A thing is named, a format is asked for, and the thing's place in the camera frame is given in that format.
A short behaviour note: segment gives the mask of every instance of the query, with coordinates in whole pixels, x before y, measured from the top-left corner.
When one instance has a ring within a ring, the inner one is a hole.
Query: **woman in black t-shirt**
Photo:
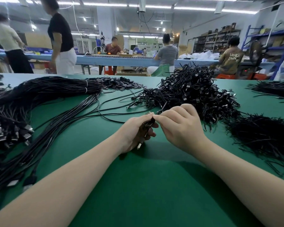
[[[51,64],[56,66],[57,74],[74,74],[77,56],[71,29],[66,19],[58,13],[57,0],[41,0],[41,3],[46,13],[52,16],[47,31],[53,44]]]

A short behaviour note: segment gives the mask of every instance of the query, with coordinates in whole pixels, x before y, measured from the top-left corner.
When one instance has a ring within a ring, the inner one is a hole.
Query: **gray shirt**
[[[175,59],[178,59],[178,48],[173,45],[167,45],[160,48],[157,56],[161,58],[160,64],[169,64],[174,66]]]

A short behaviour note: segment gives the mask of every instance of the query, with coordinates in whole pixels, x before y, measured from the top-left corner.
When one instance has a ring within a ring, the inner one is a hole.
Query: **green work table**
[[[7,73],[4,74],[3,82],[17,86],[25,80],[42,76],[44,75]],[[65,77],[86,78],[84,75]],[[161,80],[160,77],[126,76],[126,78],[152,88],[155,88]],[[252,82],[254,83],[249,80],[216,81],[220,90],[232,89],[237,94],[237,101],[241,104],[240,111],[284,118],[284,103],[280,103],[282,100],[274,96],[253,97],[258,94],[245,89],[247,84]],[[130,94],[129,90],[115,91],[101,94],[99,100],[101,103],[127,94]],[[76,106],[84,98],[86,95],[67,98],[61,102],[34,109],[31,119],[32,127],[37,127],[49,118]],[[125,105],[131,101],[126,99],[118,102],[119,100],[105,103],[101,109]],[[142,110],[145,110],[145,107],[129,109],[123,107],[113,111],[125,113]],[[132,116],[143,114],[145,112],[135,115],[115,115],[109,118],[125,122]],[[120,126],[120,123],[110,122],[100,116],[74,123],[57,137],[42,158],[37,169],[38,180],[90,150],[112,135]],[[42,128],[35,131],[34,137],[41,132]],[[71,227],[261,226],[261,223],[218,176],[192,156],[170,144],[160,128],[155,132],[157,136],[142,145],[139,151],[134,150],[124,159],[117,158],[111,164],[70,224]],[[205,134],[222,148],[275,174],[262,159],[240,150],[240,146],[234,144],[235,140],[226,133],[221,122],[215,125],[211,132],[208,128]],[[23,144],[17,147],[18,150],[23,148]],[[21,192],[22,183],[9,189],[3,206]]]

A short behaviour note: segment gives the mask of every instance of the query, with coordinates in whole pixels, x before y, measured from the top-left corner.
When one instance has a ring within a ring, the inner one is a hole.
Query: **woman in gray shirt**
[[[178,59],[178,48],[170,44],[169,34],[164,34],[163,45],[155,55],[155,60],[161,59],[160,65],[169,64],[169,72],[173,73],[175,70],[175,60]],[[158,67],[156,66],[150,66],[147,68],[147,73],[152,74],[157,69]]]

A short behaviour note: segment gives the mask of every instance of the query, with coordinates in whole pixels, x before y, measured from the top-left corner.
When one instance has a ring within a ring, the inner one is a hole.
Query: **black pants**
[[[5,53],[14,73],[34,73],[28,58],[21,49],[11,50]]]
[[[99,65],[99,75],[102,74],[103,67],[104,66]],[[117,66],[113,66],[113,73],[116,74],[116,72],[117,72]]]

